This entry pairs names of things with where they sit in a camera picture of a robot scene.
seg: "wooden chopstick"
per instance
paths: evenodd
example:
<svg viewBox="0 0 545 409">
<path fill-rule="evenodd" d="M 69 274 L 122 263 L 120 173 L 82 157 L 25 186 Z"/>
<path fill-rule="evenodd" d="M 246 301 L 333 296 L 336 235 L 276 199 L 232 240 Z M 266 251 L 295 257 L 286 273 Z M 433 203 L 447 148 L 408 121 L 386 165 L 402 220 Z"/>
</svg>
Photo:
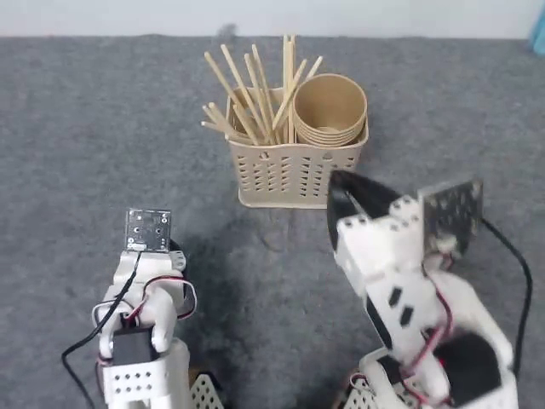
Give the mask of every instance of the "wooden chopstick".
<svg viewBox="0 0 545 409">
<path fill-rule="evenodd" d="M 275 130 L 277 127 L 282 125 L 284 122 L 283 116 L 284 112 L 286 110 L 286 107 L 290 104 L 291 98 L 293 97 L 295 90 L 297 88 L 297 84 L 299 83 L 299 80 L 301 79 L 301 75 L 303 73 L 303 70 L 305 69 L 305 65 L 307 64 L 307 60 L 303 60 L 301 64 L 299 65 L 299 68 L 297 69 L 297 72 L 295 73 L 295 76 L 293 77 L 293 81 L 290 86 L 290 90 L 287 95 L 284 96 L 284 100 L 282 101 L 282 104 L 280 105 L 280 108 L 276 112 L 276 116 L 274 117 L 274 120 L 272 121 L 272 129 Z"/>
<path fill-rule="evenodd" d="M 263 118 L 263 123 L 265 125 L 266 137 L 269 140 L 271 145 L 274 145 L 276 141 L 273 137 L 273 124 L 272 120 L 269 122 L 269 117 L 267 115 L 267 106 L 265 105 L 264 95 L 261 93 L 261 88 L 257 82 L 257 76 L 255 75 L 254 64 L 252 63 L 250 54 L 244 54 L 244 61 L 246 62 L 246 68 L 248 69 L 248 74 L 250 75 L 250 81 L 254 87 L 255 94 L 257 95 L 257 103 L 261 111 L 261 117 Z"/>
<path fill-rule="evenodd" d="M 217 107 L 217 105 L 214 102 L 211 102 L 210 104 L 208 104 L 208 108 L 210 112 L 212 113 L 212 116 L 215 118 L 215 122 L 227 130 L 226 134 L 235 135 L 235 136 L 243 135 L 243 134 L 239 134 L 232 127 L 232 125 L 227 122 L 226 118 L 223 116 L 220 109 Z"/>
<path fill-rule="evenodd" d="M 293 82 L 293 65 L 295 64 L 295 35 L 290 37 L 288 44 L 288 85 Z M 288 143 L 295 143 L 295 132 L 293 128 L 293 111 L 291 103 L 288 106 Z"/>
<path fill-rule="evenodd" d="M 265 101 L 267 101 L 267 120 L 269 121 L 269 124 L 271 124 L 271 128 L 273 127 L 273 119 L 274 119 L 274 110 L 273 110 L 273 100 L 271 98 L 271 90 L 269 89 L 269 85 L 267 83 L 267 76 L 265 75 L 265 67 L 261 63 L 261 57 L 259 56 L 259 53 L 257 52 L 257 47 L 255 44 L 252 44 L 252 53 L 254 54 L 254 60 L 255 64 L 257 65 L 257 71 L 259 72 L 260 78 L 261 78 L 261 85 L 263 86 L 263 93 L 265 94 Z M 280 136 L 277 131 L 273 131 L 273 137 L 276 141 L 276 143 L 280 143 Z"/>
<path fill-rule="evenodd" d="M 263 125 L 263 122 L 261 121 L 261 118 L 259 114 L 257 113 L 257 110 L 255 109 L 254 102 L 252 101 L 252 98 L 250 94 L 248 93 L 248 90 L 244 86 L 244 81 L 242 80 L 242 77 L 240 77 L 240 74 L 238 73 L 237 66 L 235 65 L 235 61 L 233 61 L 231 57 L 231 53 L 229 53 L 229 49 L 225 44 L 222 44 L 221 51 L 223 51 L 223 55 L 225 56 L 225 59 L 227 60 L 227 64 L 229 65 L 229 68 L 231 68 L 231 73 L 235 77 L 235 80 L 237 81 L 237 85 L 242 91 L 242 95 L 244 96 L 244 99 L 246 100 L 246 104 L 248 105 L 248 108 L 250 109 L 250 112 L 252 112 L 252 115 L 254 116 L 255 122 L 257 123 L 257 127 L 259 128 L 259 131 L 262 133 L 263 138 L 266 137 L 267 131 L 265 130 L 265 125 Z"/>
<path fill-rule="evenodd" d="M 284 70 L 283 79 L 284 79 L 284 87 L 283 87 L 283 94 L 282 94 L 282 101 L 286 98 L 286 95 L 288 94 L 288 90 L 290 88 L 290 81 L 289 81 L 289 72 L 288 72 L 288 49 L 290 47 L 290 39 L 287 34 L 284 34 L 283 37 L 283 43 L 282 43 L 282 66 Z M 282 142 L 288 143 L 288 129 L 286 127 L 282 128 Z"/>
<path fill-rule="evenodd" d="M 223 74 L 221 73 L 220 68 L 215 63 L 214 59 L 212 58 L 212 55 L 210 55 L 210 53 L 207 51 L 207 52 L 204 53 L 204 58 L 208 61 L 209 65 L 210 65 L 210 68 L 212 68 L 212 71 L 217 76 L 217 78 L 220 80 L 221 85 L 223 85 L 223 88 L 225 89 L 225 91 L 227 92 L 229 97 L 231 98 L 231 101 L 232 101 L 233 105 L 236 104 L 236 105 L 242 106 L 242 104 L 240 103 L 240 100 L 238 99 L 237 95 L 232 90 L 231 86 L 229 85 L 229 83 L 227 82 L 227 80 L 225 79 Z M 244 117 L 244 122 L 249 126 L 249 128 L 246 128 L 244 126 L 244 124 L 243 124 L 244 130 L 246 131 L 246 133 L 249 134 L 250 132 L 253 132 L 253 128 L 250 125 L 251 124 L 250 117 L 248 116 L 246 111 L 245 110 L 241 111 L 241 115 L 243 115 L 243 117 Z"/>
<path fill-rule="evenodd" d="M 241 112 L 244 110 L 244 108 L 240 107 L 239 105 L 237 104 L 234 104 L 232 106 L 232 109 L 233 111 L 238 115 L 238 119 L 240 120 L 240 123 L 242 124 L 242 126 L 244 126 L 244 128 L 246 130 L 251 130 L 251 127 L 249 124 L 245 124 L 244 122 L 246 121 L 246 119 L 243 118 L 243 116 L 241 116 Z M 250 132 L 248 132 L 248 136 L 250 137 L 250 139 L 252 140 L 252 142 L 254 142 L 254 145 L 259 145 L 259 142 L 257 141 L 257 136 L 255 136 L 255 133 L 253 130 L 251 130 Z"/>
<path fill-rule="evenodd" d="M 225 133 L 224 129 L 221 126 L 218 126 L 217 124 L 212 124 L 211 122 L 202 121 L 201 126 L 203 126 L 204 128 L 208 128 L 210 130 L 216 130 L 216 131 L 218 131 L 218 132 L 220 132 L 222 134 Z M 227 138 L 228 138 L 229 141 L 242 143 L 244 145 L 253 145 L 250 139 L 245 138 L 243 136 L 228 135 Z"/>
<path fill-rule="evenodd" d="M 320 67 L 320 64 L 322 63 L 322 60 L 324 59 L 324 57 L 321 55 L 319 56 L 317 59 L 316 59 L 316 62 L 314 63 L 313 67 L 310 69 L 310 71 L 308 72 L 307 74 L 307 77 L 305 78 L 305 81 L 307 81 L 308 79 L 314 77 L 314 74 L 316 73 L 316 71 L 318 70 L 318 68 Z"/>
</svg>

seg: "perforated plate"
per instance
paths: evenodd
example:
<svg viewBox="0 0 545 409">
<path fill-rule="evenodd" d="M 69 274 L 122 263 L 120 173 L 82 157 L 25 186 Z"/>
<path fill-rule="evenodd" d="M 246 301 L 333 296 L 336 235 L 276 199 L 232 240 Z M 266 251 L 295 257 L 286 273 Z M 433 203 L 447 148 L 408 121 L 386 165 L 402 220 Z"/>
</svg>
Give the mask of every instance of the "perforated plate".
<svg viewBox="0 0 545 409">
<path fill-rule="evenodd" d="M 418 191 L 423 203 L 424 248 L 436 251 L 437 239 L 453 235 L 462 254 L 477 233 L 483 215 L 483 181 L 480 179 L 446 182 Z"/>
<path fill-rule="evenodd" d="M 380 409 L 375 395 L 370 389 L 367 389 L 369 388 L 367 381 L 358 379 L 355 385 L 358 388 L 352 389 L 343 409 Z"/>
<path fill-rule="evenodd" d="M 411 383 L 412 387 L 414 389 L 416 389 L 416 390 L 420 391 L 421 393 L 423 393 L 422 388 L 420 387 L 420 385 L 416 381 L 409 378 L 407 380 L 407 382 Z M 393 390 L 395 391 L 398 398 L 400 398 L 408 408 L 410 408 L 410 409 L 420 409 L 422 407 L 420 405 L 420 403 L 418 403 L 418 399 L 416 397 L 414 397 L 413 395 L 411 395 L 409 393 L 409 391 L 407 391 L 407 389 L 405 389 L 405 387 L 403 386 L 402 383 L 396 383 L 393 386 Z"/>
<path fill-rule="evenodd" d="M 414 383 L 411 379 L 408 382 L 412 382 L 413 388 L 422 391 L 418 384 Z M 362 390 L 352 389 L 343 409 L 388 409 L 383 403 L 381 404 L 380 396 L 375 397 L 371 389 L 366 389 L 369 388 L 369 384 L 365 380 L 359 379 L 355 384 Z M 407 409 L 422 408 L 418 403 L 418 399 L 407 392 L 402 383 L 396 383 L 393 386 L 393 390 L 398 398 L 405 403 Z"/>
<path fill-rule="evenodd" d="M 166 253 L 170 241 L 170 210 L 129 209 L 125 250 Z"/>
<path fill-rule="evenodd" d="M 200 374 L 191 387 L 191 397 L 195 409 L 223 409 L 212 379 Z"/>
</svg>

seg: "perforated basket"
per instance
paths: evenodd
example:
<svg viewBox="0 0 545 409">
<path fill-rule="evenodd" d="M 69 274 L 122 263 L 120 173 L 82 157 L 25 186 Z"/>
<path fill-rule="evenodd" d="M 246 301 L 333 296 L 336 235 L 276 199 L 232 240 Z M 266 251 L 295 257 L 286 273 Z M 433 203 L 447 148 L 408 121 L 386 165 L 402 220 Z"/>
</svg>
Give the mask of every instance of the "perforated basket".
<svg viewBox="0 0 545 409">
<path fill-rule="evenodd" d="M 273 91 L 277 103 L 281 93 L 281 89 Z M 237 124 L 230 99 L 227 120 Z M 238 178 L 238 198 L 249 207 L 325 209 L 331 171 L 352 170 L 368 138 L 367 119 L 362 133 L 345 147 L 251 146 L 229 141 L 226 135 Z"/>
</svg>

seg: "paper cup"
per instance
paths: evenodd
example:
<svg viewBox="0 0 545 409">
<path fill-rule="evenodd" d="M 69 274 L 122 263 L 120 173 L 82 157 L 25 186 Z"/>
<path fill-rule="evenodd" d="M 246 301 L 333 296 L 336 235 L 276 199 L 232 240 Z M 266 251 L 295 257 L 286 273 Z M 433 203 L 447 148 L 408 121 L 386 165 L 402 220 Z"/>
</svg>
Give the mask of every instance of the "paper cup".
<svg viewBox="0 0 545 409">
<path fill-rule="evenodd" d="M 294 96 L 295 128 L 309 137 L 355 138 L 367 114 L 365 92 L 352 79 L 321 74 L 303 83 Z"/>
</svg>

